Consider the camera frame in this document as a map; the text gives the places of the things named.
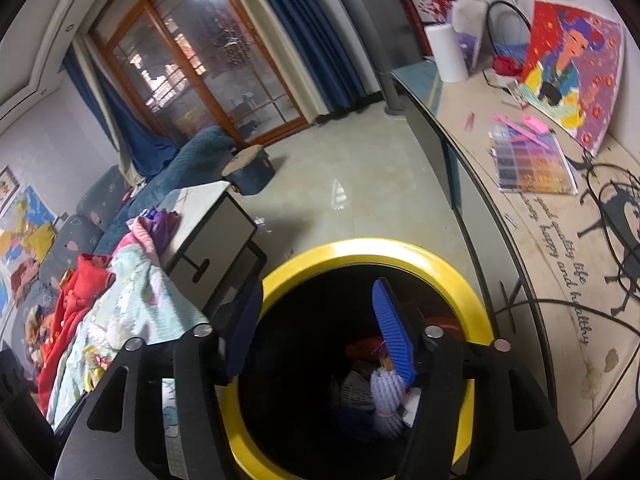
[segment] purple garment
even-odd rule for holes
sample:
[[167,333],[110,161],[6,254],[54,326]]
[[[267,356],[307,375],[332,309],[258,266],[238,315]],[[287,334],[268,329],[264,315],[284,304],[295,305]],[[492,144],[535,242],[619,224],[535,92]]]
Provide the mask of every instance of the purple garment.
[[158,211],[155,207],[145,209],[141,216],[150,221],[149,234],[156,246],[156,253],[162,254],[169,244],[171,235],[175,227],[178,225],[180,215],[177,212],[168,212],[166,209]]

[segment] wooden door frame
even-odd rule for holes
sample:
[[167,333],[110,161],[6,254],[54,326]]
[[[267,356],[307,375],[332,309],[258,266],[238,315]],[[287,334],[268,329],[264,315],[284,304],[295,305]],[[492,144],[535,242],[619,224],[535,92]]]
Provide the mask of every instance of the wooden door frame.
[[204,83],[202,78],[198,75],[194,67],[187,59],[186,55],[182,52],[180,46],[175,42],[172,34],[169,32],[166,25],[164,24],[164,21],[153,6],[153,2],[156,0],[138,0],[137,3],[131,8],[131,10],[129,10],[124,18],[120,21],[112,36],[106,42],[102,40],[96,30],[97,24],[102,19],[104,13],[106,12],[106,9],[109,8],[112,1],[113,0],[108,0],[100,13],[98,13],[98,16],[96,17],[90,28],[90,35],[97,45],[101,55],[104,57],[108,66],[118,79],[118,82],[122,85],[127,96],[131,99],[133,104],[135,104],[135,106],[139,108],[143,117],[148,121],[149,125],[151,126],[152,130],[155,131],[155,133],[166,136],[164,128],[159,123],[158,118],[156,118],[156,116],[146,106],[146,103],[143,102],[136,89],[133,88],[129,77],[124,73],[124,70],[122,70],[122,67],[120,67],[113,56],[114,47],[122,39],[126,31],[129,30],[131,25],[142,14],[147,15],[154,28],[158,31],[162,40],[171,51],[172,56],[174,56],[176,64],[180,67],[180,69],[184,73],[185,78],[187,78],[195,91],[198,93],[207,110],[216,118],[218,124],[225,129],[226,133],[230,137],[232,137],[233,140],[235,140],[239,147],[244,148],[249,144],[271,144],[272,142],[276,142],[277,140],[292,135],[309,126],[309,124],[306,122],[306,119],[304,118],[304,115],[302,114],[302,111],[300,110],[300,107],[298,106],[298,103],[293,98],[289,87],[286,85],[284,79],[282,78],[282,74],[280,74],[280,71],[278,70],[275,62],[271,58],[267,47],[261,40],[260,35],[258,35],[254,24],[252,23],[248,13],[245,11],[239,0],[229,0],[229,3],[231,4],[232,9],[236,12],[236,15],[238,16],[240,22],[244,25],[249,35],[251,35],[256,46],[258,47],[258,50],[267,61],[269,67],[271,68],[271,70],[273,70],[273,73],[275,74],[278,82],[284,90],[284,94],[282,96],[286,95],[289,98],[291,104],[298,112],[298,117],[296,119],[285,122],[284,124],[281,124],[280,126],[274,128],[273,130],[265,134],[261,134],[254,139],[251,139],[249,142],[244,140],[236,126],[233,124],[231,118],[229,118],[229,116],[223,110],[222,106],[218,103],[211,90],[207,87],[207,85]]

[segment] deer silhouette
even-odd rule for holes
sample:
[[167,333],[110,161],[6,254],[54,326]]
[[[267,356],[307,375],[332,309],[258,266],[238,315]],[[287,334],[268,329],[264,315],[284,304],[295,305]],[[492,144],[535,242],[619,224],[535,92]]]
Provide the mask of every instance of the deer silhouette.
[[[626,296],[622,305],[611,309],[611,315],[617,316],[620,312],[625,311],[629,298],[633,297],[638,291],[638,279],[640,279],[640,250],[638,250],[640,249],[640,243],[638,243],[638,238],[636,237],[636,235],[640,237],[640,230],[636,230],[636,234],[632,231],[626,219],[625,205],[630,203],[636,206],[634,211],[636,218],[638,218],[640,214],[638,213],[638,198],[629,193],[624,186],[620,186],[612,180],[610,184],[613,186],[616,194],[606,202],[602,202],[602,208],[607,213],[607,216],[601,216],[598,221],[594,222],[585,230],[580,231],[577,235],[578,238],[582,238],[591,231],[595,231],[596,229],[604,230],[608,227],[625,248],[621,268],[618,270],[617,275],[604,277],[605,283],[617,282],[621,278],[627,278],[629,280],[629,287],[626,290]],[[589,191],[587,190],[580,197],[580,204],[584,203],[584,199],[588,193]]]

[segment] blue curtain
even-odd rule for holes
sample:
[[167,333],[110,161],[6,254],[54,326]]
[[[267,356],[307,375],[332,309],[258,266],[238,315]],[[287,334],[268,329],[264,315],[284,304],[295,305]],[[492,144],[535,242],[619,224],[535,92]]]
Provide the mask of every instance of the blue curtain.
[[[98,101],[91,90],[84,73],[78,63],[78,58],[70,46],[66,51],[62,65],[69,74],[76,89],[82,96],[85,104],[92,111],[95,118],[102,126],[104,133],[113,144],[110,131]],[[174,159],[178,153],[178,147],[169,137],[160,137],[142,124],[132,113],[126,102],[120,97],[116,89],[109,83],[105,75],[94,65],[94,72],[98,78],[98,84],[102,88],[104,97],[111,109],[114,120],[118,124],[124,143],[136,171],[147,180],[151,180],[160,173]]]
[[367,93],[347,51],[316,0],[267,0],[285,27],[330,112]]

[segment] stool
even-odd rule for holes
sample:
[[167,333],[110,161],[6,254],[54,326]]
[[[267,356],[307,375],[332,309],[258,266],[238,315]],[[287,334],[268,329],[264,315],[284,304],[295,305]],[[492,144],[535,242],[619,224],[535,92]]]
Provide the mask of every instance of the stool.
[[222,177],[242,195],[261,192],[275,175],[269,155],[259,144],[238,153],[222,170]]

